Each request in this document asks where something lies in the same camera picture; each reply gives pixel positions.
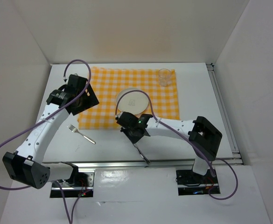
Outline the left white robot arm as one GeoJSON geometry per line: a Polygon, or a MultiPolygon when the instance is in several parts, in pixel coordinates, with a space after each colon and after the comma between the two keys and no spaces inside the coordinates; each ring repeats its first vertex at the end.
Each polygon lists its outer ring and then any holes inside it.
{"type": "Polygon", "coordinates": [[[68,116],[98,104],[93,89],[86,84],[67,83],[53,90],[37,126],[14,153],[4,154],[2,160],[9,177],[35,189],[57,180],[63,180],[68,186],[76,185],[82,177],[76,165],[58,162],[44,166],[43,159],[50,142],[68,116]]]}

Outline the silver spoon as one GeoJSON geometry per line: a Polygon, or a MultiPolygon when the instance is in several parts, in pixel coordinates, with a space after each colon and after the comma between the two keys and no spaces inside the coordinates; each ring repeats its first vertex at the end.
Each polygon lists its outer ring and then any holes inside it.
{"type": "Polygon", "coordinates": [[[142,157],[142,159],[145,161],[146,164],[150,164],[150,160],[142,153],[142,151],[139,149],[139,147],[137,146],[137,144],[134,144],[134,147],[136,148],[136,150],[138,151],[138,153],[140,154],[140,156],[142,157]]]}

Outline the clear plastic cup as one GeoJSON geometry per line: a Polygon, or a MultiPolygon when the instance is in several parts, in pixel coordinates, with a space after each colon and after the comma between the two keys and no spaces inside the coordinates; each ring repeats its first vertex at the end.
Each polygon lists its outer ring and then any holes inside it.
{"type": "Polygon", "coordinates": [[[169,69],[160,69],[158,71],[158,78],[160,86],[169,86],[171,84],[171,71],[169,69]]]}

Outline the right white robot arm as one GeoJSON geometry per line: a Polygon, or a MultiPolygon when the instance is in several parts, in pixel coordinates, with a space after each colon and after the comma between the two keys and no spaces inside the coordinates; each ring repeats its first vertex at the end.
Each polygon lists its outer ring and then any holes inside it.
{"type": "Polygon", "coordinates": [[[120,112],[115,116],[121,132],[136,144],[144,136],[161,136],[185,140],[195,151],[196,158],[191,170],[192,181],[201,183],[209,170],[215,176],[212,162],[216,160],[222,140],[222,133],[205,117],[195,120],[174,120],[159,118],[151,114],[142,114],[139,118],[129,112],[120,112]]]}

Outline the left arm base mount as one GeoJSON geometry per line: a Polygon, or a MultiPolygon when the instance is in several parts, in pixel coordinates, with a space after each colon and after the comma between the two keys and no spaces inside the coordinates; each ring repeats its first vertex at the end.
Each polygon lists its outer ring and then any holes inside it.
{"type": "Polygon", "coordinates": [[[68,183],[65,180],[53,182],[50,190],[50,198],[62,198],[62,193],[58,185],[61,186],[65,198],[91,198],[94,190],[95,170],[82,170],[75,177],[74,183],[68,183]]]}

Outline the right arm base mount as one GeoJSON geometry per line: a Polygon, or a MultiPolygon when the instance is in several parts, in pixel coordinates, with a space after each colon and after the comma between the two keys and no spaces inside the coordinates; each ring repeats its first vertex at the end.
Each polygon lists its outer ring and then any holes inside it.
{"type": "Polygon", "coordinates": [[[206,175],[199,175],[192,170],[176,170],[176,179],[179,196],[220,194],[217,177],[213,177],[208,170],[206,175]]]}

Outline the cream round plate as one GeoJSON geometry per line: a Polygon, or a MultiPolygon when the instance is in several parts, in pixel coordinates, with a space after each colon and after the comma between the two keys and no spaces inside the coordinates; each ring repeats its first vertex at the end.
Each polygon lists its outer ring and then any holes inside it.
{"type": "Polygon", "coordinates": [[[147,109],[148,104],[149,100],[143,90],[134,87],[126,88],[116,96],[115,114],[129,112],[138,115],[147,109]]]}

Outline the yellow white checkered cloth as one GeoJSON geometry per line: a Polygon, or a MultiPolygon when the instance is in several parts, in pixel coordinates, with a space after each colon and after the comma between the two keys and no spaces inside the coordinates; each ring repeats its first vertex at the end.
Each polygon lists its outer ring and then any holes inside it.
{"type": "Polygon", "coordinates": [[[115,112],[119,112],[116,96],[124,89],[134,87],[148,94],[152,106],[144,113],[151,111],[156,116],[179,120],[178,92],[176,73],[170,69],[171,78],[168,86],[159,83],[158,69],[111,69],[91,68],[91,86],[99,104],[79,114],[79,129],[117,129],[115,112]]]}

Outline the silver fork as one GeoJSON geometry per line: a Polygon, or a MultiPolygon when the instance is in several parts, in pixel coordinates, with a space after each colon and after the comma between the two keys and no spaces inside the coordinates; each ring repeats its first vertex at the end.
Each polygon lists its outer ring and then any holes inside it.
{"type": "Polygon", "coordinates": [[[86,140],[88,140],[90,143],[92,144],[96,144],[96,142],[91,139],[90,137],[82,134],[75,126],[73,126],[72,124],[68,124],[67,127],[73,132],[73,133],[78,133],[79,135],[81,135],[83,138],[85,138],[86,140]]]}

